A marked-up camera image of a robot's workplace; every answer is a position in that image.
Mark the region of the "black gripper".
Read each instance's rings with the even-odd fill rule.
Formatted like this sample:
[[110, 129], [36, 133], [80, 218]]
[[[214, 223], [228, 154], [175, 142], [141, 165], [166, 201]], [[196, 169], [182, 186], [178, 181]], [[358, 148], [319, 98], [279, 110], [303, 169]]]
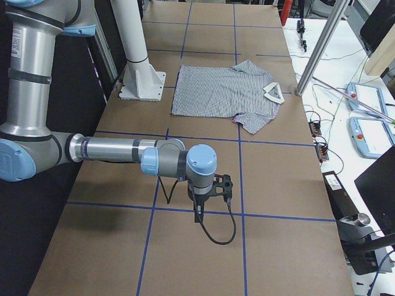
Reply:
[[194, 187], [192, 182], [188, 182], [188, 197], [193, 202], [194, 222], [203, 222], [204, 217], [204, 203], [209, 199], [212, 191], [212, 186], [207, 188]]

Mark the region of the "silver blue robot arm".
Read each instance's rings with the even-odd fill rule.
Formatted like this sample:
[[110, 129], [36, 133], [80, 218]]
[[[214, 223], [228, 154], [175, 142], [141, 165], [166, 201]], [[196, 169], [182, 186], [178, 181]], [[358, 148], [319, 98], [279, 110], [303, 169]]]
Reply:
[[93, 1], [7, 1], [13, 24], [8, 71], [7, 119], [1, 125], [1, 178], [17, 182], [67, 162], [99, 160], [137, 163], [147, 175], [188, 183], [195, 220], [204, 203], [217, 195], [219, 175], [213, 148], [190, 149], [178, 139], [86, 137], [53, 132], [46, 126], [58, 35], [91, 37], [96, 32]]

